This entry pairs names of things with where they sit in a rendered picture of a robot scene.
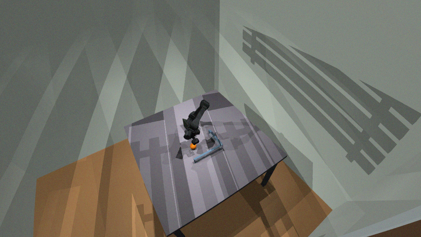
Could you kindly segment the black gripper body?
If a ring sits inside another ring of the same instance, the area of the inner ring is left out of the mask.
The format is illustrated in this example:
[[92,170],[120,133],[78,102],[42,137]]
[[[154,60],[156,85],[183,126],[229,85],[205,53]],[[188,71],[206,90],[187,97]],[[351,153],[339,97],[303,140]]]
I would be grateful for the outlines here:
[[192,138],[193,140],[191,141],[191,143],[193,144],[193,145],[195,145],[195,144],[198,144],[199,143],[199,140],[198,140],[198,138],[195,138],[195,136],[194,136],[194,133],[192,133],[191,134],[191,137],[190,138]]

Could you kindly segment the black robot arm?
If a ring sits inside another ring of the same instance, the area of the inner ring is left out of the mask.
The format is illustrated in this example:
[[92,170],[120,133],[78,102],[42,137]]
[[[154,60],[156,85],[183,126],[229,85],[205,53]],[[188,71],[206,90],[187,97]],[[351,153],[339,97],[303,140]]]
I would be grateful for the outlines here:
[[201,119],[204,112],[209,108],[210,104],[206,100],[202,100],[200,106],[196,111],[191,112],[188,115],[188,119],[186,122],[189,124],[187,127],[187,131],[185,132],[184,138],[189,140],[191,134],[194,133],[194,136],[199,135],[199,120]]

